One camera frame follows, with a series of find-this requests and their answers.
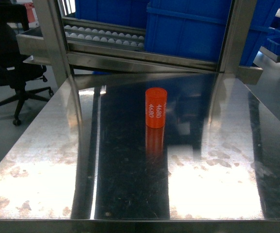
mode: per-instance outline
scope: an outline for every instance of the metal post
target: metal post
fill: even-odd
[[[34,0],[36,14],[47,47],[53,73],[60,87],[73,74],[67,59],[67,42],[56,0]]]
[[[218,72],[236,74],[257,0],[233,0],[227,22]]]

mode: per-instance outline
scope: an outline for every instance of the red object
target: red object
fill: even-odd
[[[146,126],[145,128],[145,148],[147,158],[158,158],[163,156],[164,151],[164,131],[161,127],[154,129]]]
[[[161,128],[165,125],[167,91],[153,87],[145,92],[145,123],[151,128]]]
[[[34,13],[33,13],[34,4],[32,2],[28,2],[28,3],[24,3],[23,5],[27,9],[27,15],[28,15],[29,23],[35,22],[36,20],[35,20],[35,16],[34,16]]]

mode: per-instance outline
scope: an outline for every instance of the gray floor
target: gray floor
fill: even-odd
[[[50,86],[53,91],[56,92],[58,87],[51,67],[47,68],[45,76],[47,77],[48,82],[44,83],[42,80],[29,81],[27,82],[26,90]],[[15,91],[10,89],[8,86],[0,87],[0,101],[14,94]],[[50,98],[48,91],[39,93],[39,95]],[[37,100],[26,101],[19,115],[19,119],[21,120],[22,124],[18,127],[12,124],[16,104],[17,101],[0,107],[0,161],[20,138],[37,114],[42,110],[46,102]]]
[[[251,91],[262,101],[267,108],[280,120],[280,63],[276,64],[266,56],[259,53],[255,63],[264,69],[264,72],[257,85],[249,85]],[[46,72],[47,83],[42,81],[31,81],[27,83],[27,90],[50,85],[54,92],[57,85],[53,77],[52,69],[49,67]],[[0,87],[0,100],[11,96],[14,93],[9,87]],[[41,94],[48,97],[48,92]],[[20,119],[22,125],[15,127],[12,124],[16,102],[0,107],[0,161],[19,139],[29,124],[45,106],[45,102],[29,100],[24,104]]]

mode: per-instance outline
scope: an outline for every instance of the black office chair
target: black office chair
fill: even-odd
[[[35,95],[36,93],[48,90],[53,95],[50,87],[26,91],[27,81],[42,79],[47,81],[43,75],[45,66],[23,63],[27,58],[21,55],[16,40],[16,33],[7,23],[21,23],[23,30],[29,29],[26,8],[19,4],[0,4],[0,86],[8,85],[15,90],[16,94],[0,102],[0,106],[18,100],[15,111],[14,125],[20,125],[18,116],[24,101],[27,99],[49,101],[49,99]]]

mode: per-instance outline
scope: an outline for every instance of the stainless steel table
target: stainless steel table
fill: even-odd
[[[0,232],[280,233],[280,122],[232,75],[70,78],[0,163]]]

